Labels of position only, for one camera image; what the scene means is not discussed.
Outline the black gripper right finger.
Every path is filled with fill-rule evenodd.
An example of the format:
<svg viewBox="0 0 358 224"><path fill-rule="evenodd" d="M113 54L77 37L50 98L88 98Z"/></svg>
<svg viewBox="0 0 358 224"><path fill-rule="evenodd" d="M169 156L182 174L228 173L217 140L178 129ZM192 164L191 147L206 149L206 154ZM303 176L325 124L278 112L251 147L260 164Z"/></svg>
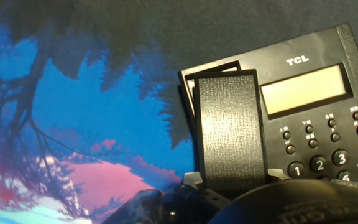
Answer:
<svg viewBox="0 0 358 224"><path fill-rule="evenodd" d="M268 169L267 182L269 184L291 180L282 169Z"/></svg>

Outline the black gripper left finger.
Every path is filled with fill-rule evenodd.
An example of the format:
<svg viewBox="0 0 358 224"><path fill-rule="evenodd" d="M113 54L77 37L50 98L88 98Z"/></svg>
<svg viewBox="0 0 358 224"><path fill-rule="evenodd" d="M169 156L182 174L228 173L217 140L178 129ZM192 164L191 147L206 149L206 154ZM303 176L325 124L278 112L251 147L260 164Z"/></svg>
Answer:
<svg viewBox="0 0 358 224"><path fill-rule="evenodd" d="M231 201L207 188L199 172L168 192L141 190L103 224L207 224Z"/></svg>

